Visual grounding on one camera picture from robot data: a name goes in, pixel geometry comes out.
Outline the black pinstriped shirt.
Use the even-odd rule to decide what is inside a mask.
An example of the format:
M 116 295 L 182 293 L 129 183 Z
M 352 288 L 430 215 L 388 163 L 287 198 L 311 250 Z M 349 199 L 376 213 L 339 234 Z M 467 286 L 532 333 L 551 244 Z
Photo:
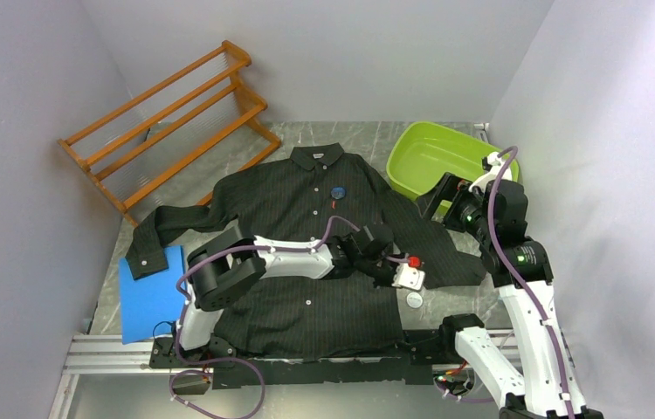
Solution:
M 134 229 L 135 279 L 166 269 L 187 231 L 216 238 L 190 256 L 178 339 L 316 360 L 372 354 L 403 337 L 396 289 L 479 285 L 481 262 L 338 143 L 228 175 L 208 204 L 161 206 Z

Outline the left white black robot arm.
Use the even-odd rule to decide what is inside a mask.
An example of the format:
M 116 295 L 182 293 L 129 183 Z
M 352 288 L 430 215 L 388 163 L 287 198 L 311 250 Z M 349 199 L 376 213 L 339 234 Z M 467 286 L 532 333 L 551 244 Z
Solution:
M 342 279 L 359 271 L 378 287 L 423 288 L 422 261 L 398 252 L 389 226 L 351 226 L 345 235 L 331 230 L 328 226 L 320 239 L 293 242 L 235 227 L 192 251 L 176 283 L 184 307 L 176 322 L 173 355 L 184 366 L 200 364 L 224 309 L 264 278 Z

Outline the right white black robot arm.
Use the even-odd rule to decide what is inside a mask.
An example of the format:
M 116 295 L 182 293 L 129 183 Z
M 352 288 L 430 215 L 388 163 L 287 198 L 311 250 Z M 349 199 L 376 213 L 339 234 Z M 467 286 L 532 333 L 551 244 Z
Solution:
M 603 417 L 588 407 L 576 382 L 555 312 L 549 257 L 527 234 L 523 186 L 493 180 L 478 187 L 446 173 L 421 200 L 424 218 L 441 202 L 450 202 L 442 224 L 477 240 L 480 258 L 510 318 L 521 364 L 516 367 L 493 344 L 475 314 L 444 318 L 437 341 L 441 357 L 472 368 L 501 418 Z

